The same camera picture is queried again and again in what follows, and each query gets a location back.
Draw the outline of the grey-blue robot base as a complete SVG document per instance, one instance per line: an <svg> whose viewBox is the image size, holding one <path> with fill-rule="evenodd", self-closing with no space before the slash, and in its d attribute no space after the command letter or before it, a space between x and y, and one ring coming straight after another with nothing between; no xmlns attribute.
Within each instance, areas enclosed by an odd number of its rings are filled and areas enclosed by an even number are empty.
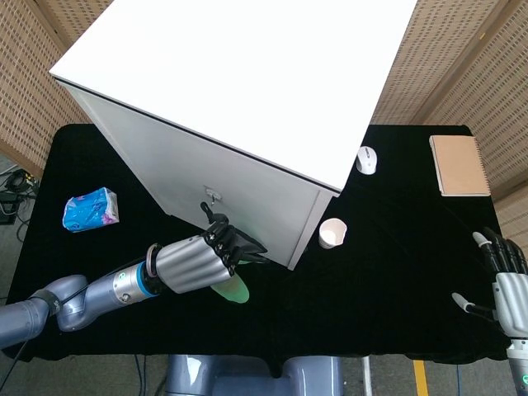
<svg viewBox="0 0 528 396"><path fill-rule="evenodd" d="M342 363L293 357L274 378L256 357L170 355L163 396L344 396Z"/></svg>

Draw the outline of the black power adapter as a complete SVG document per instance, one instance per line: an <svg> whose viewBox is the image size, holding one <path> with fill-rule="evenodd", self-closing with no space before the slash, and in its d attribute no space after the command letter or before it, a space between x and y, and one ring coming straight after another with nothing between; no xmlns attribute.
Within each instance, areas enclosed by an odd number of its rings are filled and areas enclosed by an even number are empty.
<svg viewBox="0 0 528 396"><path fill-rule="evenodd" d="M23 199L17 195L0 192L0 225L12 225Z"/></svg>

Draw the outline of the blue tissue pack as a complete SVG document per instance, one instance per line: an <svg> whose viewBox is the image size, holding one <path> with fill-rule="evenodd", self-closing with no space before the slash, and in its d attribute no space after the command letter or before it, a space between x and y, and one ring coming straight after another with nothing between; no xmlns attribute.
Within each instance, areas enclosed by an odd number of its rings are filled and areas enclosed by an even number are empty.
<svg viewBox="0 0 528 396"><path fill-rule="evenodd" d="M64 207L62 219L63 227L72 233L119 222L117 195L106 187L70 198Z"/></svg>

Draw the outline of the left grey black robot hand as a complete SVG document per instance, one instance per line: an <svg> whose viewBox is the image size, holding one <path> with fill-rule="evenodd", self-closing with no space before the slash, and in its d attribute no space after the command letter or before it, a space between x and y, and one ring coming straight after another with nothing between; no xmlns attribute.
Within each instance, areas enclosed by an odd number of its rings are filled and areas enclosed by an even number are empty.
<svg viewBox="0 0 528 396"><path fill-rule="evenodd" d="M209 227L162 247L154 260L159 280L177 294L229 281L247 250L248 242L226 215L213 212L205 202L200 208Z"/></svg>

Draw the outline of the black tablecloth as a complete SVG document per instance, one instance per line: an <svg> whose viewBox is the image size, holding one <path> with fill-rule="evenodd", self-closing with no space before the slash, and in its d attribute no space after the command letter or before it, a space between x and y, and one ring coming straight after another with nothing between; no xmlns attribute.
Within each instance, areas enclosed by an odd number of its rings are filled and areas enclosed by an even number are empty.
<svg viewBox="0 0 528 396"><path fill-rule="evenodd" d="M502 360L508 338L464 313L451 294L491 306L491 277L472 233L498 229L487 197L440 194L433 135L467 135L466 126L372 125L378 154L372 176L353 172L325 215L347 225L340 247L312 239L294 270L270 263L238 268L250 298L230 303L211 289L168 292L107 313L78 332L55 321L25 359L69 355L169 353L257 356L273 367L293 356L404 354L448 364ZM79 233L62 219L67 201L99 188L116 193L120 222ZM197 228L164 214L93 125L55 135L8 292L28 298L74 274L89 280Z"/></svg>

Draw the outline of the metal table leg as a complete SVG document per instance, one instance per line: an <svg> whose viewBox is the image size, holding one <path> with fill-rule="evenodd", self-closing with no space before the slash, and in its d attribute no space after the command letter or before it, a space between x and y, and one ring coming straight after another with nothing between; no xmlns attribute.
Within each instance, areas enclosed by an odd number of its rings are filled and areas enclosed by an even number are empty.
<svg viewBox="0 0 528 396"><path fill-rule="evenodd" d="M371 371L370 371L370 358L363 356L361 358L362 364L362 381L363 381L363 394L364 396L373 396Z"/></svg>

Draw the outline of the green cloth with black loop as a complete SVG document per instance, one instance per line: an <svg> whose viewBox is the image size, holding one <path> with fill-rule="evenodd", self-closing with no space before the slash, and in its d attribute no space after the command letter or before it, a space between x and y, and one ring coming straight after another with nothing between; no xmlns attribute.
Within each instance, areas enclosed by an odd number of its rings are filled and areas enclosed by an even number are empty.
<svg viewBox="0 0 528 396"><path fill-rule="evenodd" d="M210 288L227 301L244 304L249 300L249 291L235 269L248 263L268 263L270 260L262 255L267 250L257 240L237 229L233 230L225 246L222 258L227 260L230 277Z"/></svg>

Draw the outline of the white computer mouse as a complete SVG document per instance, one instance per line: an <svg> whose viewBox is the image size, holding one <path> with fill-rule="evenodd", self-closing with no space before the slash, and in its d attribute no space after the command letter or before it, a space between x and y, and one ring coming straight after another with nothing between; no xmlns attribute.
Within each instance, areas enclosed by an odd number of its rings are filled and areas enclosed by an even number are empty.
<svg viewBox="0 0 528 396"><path fill-rule="evenodd" d="M371 147L361 146L356 157L356 169L364 175L373 175L377 168L377 153Z"/></svg>

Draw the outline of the brown spiral notebook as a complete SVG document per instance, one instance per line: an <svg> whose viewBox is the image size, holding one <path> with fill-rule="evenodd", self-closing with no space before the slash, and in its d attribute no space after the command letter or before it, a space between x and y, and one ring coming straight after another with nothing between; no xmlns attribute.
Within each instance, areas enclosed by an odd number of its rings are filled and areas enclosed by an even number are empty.
<svg viewBox="0 0 528 396"><path fill-rule="evenodd" d="M481 152L474 136L429 138L439 191L445 197L490 196Z"/></svg>

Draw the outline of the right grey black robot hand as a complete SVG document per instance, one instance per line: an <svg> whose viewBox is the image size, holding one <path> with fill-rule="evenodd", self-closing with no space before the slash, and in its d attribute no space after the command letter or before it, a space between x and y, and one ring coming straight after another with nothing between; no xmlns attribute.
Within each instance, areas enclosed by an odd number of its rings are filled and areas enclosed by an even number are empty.
<svg viewBox="0 0 528 396"><path fill-rule="evenodd" d="M528 258L515 242L488 227L473 232L472 238L491 271L495 307L472 303L455 292L451 298L465 313L498 323L509 338L528 339Z"/></svg>

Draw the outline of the white cabinet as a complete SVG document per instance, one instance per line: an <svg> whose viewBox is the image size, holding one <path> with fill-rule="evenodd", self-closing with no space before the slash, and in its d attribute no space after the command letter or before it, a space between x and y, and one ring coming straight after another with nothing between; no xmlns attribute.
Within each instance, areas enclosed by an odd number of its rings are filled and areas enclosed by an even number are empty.
<svg viewBox="0 0 528 396"><path fill-rule="evenodd" d="M162 210L294 268L339 196L417 0L113 0L51 68Z"/></svg>

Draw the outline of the white paper cup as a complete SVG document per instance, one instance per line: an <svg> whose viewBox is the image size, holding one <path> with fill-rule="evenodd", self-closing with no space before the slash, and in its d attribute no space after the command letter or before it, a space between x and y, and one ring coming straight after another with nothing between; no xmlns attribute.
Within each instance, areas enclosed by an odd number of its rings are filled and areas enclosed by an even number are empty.
<svg viewBox="0 0 528 396"><path fill-rule="evenodd" d="M343 245L347 234L347 225L338 218L326 219L318 229L318 242L324 249Z"/></svg>

